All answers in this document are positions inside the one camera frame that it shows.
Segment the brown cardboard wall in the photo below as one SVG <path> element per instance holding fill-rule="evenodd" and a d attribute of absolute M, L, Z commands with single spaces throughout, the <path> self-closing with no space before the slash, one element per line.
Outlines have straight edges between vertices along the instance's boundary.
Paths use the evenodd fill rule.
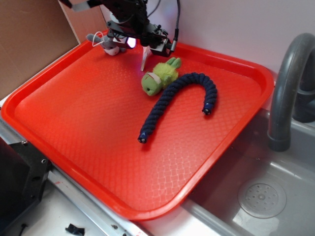
<path fill-rule="evenodd" d="M 57 0 L 0 0 L 0 99 L 77 44 Z"/>
<path fill-rule="evenodd" d="M 82 2 L 82 0 L 71 0 L 72 4 L 80 2 Z M 104 16 L 99 6 L 80 12 L 74 12 L 64 5 L 62 5 L 62 7 L 81 43 L 86 40 L 87 34 L 94 34 L 97 31 L 107 29 Z"/>

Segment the white wall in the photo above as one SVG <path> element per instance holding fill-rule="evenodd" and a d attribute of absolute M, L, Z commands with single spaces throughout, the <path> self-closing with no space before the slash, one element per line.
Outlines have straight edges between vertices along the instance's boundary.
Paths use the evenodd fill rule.
<path fill-rule="evenodd" d="M 148 13 L 157 2 L 149 0 Z M 176 0 L 161 0 L 150 21 L 172 39 L 176 13 Z M 276 76 L 294 37 L 315 34 L 315 0 L 181 0 L 179 26 L 180 42 L 256 62 Z"/>

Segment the gray plush toy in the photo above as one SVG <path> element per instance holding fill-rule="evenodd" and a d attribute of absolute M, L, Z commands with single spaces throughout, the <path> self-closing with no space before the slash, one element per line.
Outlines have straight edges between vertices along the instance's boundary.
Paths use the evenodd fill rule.
<path fill-rule="evenodd" d="M 113 42 L 113 39 L 107 37 L 107 35 L 100 38 L 96 34 L 89 33 L 87 35 L 87 40 L 91 41 L 93 46 L 96 46 L 98 44 L 101 45 L 102 48 L 104 49 L 104 51 L 111 56 L 114 56 L 114 55 L 118 54 L 119 52 L 125 52 L 126 51 L 126 48 L 118 47 Z"/>

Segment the navy blue rope toy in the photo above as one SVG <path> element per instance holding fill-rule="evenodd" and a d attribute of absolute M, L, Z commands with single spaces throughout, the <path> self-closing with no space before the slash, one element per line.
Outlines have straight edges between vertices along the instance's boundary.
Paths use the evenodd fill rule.
<path fill-rule="evenodd" d="M 138 137 L 138 141 L 145 144 L 148 137 L 153 133 L 156 128 L 158 119 L 164 114 L 168 104 L 172 101 L 174 95 L 183 87 L 191 84 L 202 85 L 206 90 L 204 106 L 202 112 L 205 115 L 210 115 L 214 104 L 217 100 L 217 89 L 213 81 L 205 74 L 191 73 L 185 74 L 172 82 L 164 91 L 155 106 L 152 108 L 150 114 L 145 120 Z"/>

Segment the tray rim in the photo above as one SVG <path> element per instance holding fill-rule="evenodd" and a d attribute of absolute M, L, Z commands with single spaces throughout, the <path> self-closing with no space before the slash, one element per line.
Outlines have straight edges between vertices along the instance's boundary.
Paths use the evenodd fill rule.
<path fill-rule="evenodd" d="M 259 99 L 253 103 L 250 109 L 247 110 L 245 115 L 237 122 L 237 124 L 232 128 L 232 130 L 225 136 L 223 141 L 214 149 L 214 151 L 208 156 L 204 164 L 194 173 L 194 175 L 187 181 L 183 188 L 172 198 L 167 204 L 152 209 L 149 211 L 139 211 L 131 208 L 129 205 L 124 203 L 122 200 L 117 199 L 117 196 L 112 194 L 108 189 L 103 186 L 98 185 L 89 176 L 86 176 L 83 171 L 78 174 L 78 172 L 69 167 L 70 161 L 61 158 L 61 154 L 55 150 L 54 147 L 50 146 L 46 142 L 41 142 L 37 140 L 37 136 L 27 127 L 23 126 L 22 123 L 14 119 L 15 108 L 19 105 L 23 99 L 28 95 L 32 94 L 35 90 L 61 72 L 63 69 L 74 63 L 82 55 L 89 52 L 93 47 L 89 41 L 85 41 L 81 45 L 74 48 L 72 51 L 65 54 L 59 60 L 54 62 L 52 65 L 44 69 L 42 72 L 38 73 L 16 91 L 14 91 L 8 99 L 5 101 L 2 109 L 1 115 L 3 119 L 9 123 L 14 129 L 16 129 L 22 136 L 27 137 L 27 139 L 33 143 L 35 146 L 40 146 L 41 152 L 45 155 L 50 153 L 57 156 L 53 163 L 65 171 L 67 175 L 73 178 L 76 182 L 82 185 L 84 188 L 86 186 L 93 185 L 93 191 L 90 191 L 95 197 L 100 199 L 103 203 L 111 207 L 116 213 L 130 219 L 130 220 L 149 220 L 153 218 L 160 217 L 170 210 L 181 204 L 189 192 L 198 184 L 202 177 L 207 173 L 207 171 L 215 164 L 223 152 L 228 148 L 228 146 L 233 142 L 237 135 L 245 128 L 248 122 L 254 117 L 254 115 L 259 111 L 261 106 L 271 95 L 274 89 L 274 80 L 271 72 L 263 67 L 262 65 L 256 64 L 254 62 L 246 61 L 243 59 L 238 59 L 235 57 L 223 55 L 220 53 L 208 51 L 206 49 L 196 48 L 194 46 L 186 45 L 183 43 L 178 43 L 177 51 L 173 55 L 180 56 L 185 54 L 186 58 L 198 58 L 201 63 L 211 63 L 211 66 L 222 68 L 218 66 L 222 62 L 227 65 L 224 67 L 227 71 L 234 73 L 240 73 L 243 76 L 252 78 L 255 76 L 255 81 L 261 87 L 261 95 Z"/>

